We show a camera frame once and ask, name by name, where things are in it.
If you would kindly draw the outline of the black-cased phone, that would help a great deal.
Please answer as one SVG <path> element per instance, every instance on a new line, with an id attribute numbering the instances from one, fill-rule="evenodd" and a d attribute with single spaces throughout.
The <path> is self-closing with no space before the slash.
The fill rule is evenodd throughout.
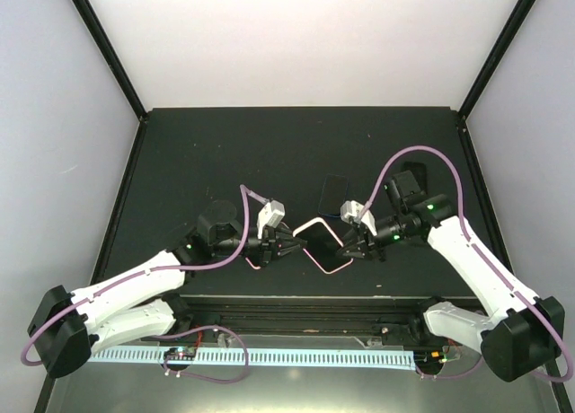
<path id="1" fill-rule="evenodd" d="M 347 177 L 328 174 L 324 179 L 318 214 L 331 218 L 339 217 L 341 206 L 346 201 L 348 186 Z"/>

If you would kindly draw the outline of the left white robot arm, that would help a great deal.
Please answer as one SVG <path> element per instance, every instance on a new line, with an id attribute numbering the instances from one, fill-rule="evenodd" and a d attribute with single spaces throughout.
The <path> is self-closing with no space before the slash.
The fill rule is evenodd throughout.
<path id="1" fill-rule="evenodd" d="M 235 206 L 212 202 L 197 223 L 168 250 L 101 283 L 67 291 L 49 289 L 27 329 L 21 353 L 27 366 L 42 366 L 52 379 L 67 376 L 93 355 L 138 338 L 187 338 L 193 319 L 175 293 L 187 277 L 244 259 L 254 269 L 302 250 L 306 242 L 284 224 L 285 209 L 271 200 L 256 225 L 239 222 Z"/>

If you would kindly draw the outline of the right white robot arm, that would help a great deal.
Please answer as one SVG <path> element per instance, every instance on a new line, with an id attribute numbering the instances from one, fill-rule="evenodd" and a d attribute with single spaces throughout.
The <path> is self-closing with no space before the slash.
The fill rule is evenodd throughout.
<path id="1" fill-rule="evenodd" d="M 451 338 L 479 353 L 504 382 L 532 373 L 562 353 L 562 305 L 553 297 L 541 298 L 511 274 L 446 195 L 428 196 L 410 171 L 392 176 L 384 189 L 394 210 L 387 218 L 375 219 L 357 201 L 342 204 L 341 219 L 351 229 L 338 255 L 385 260 L 387 247 L 420 237 L 453 267 L 484 309 L 478 314 L 433 300 L 408 322 L 414 341 Z"/>

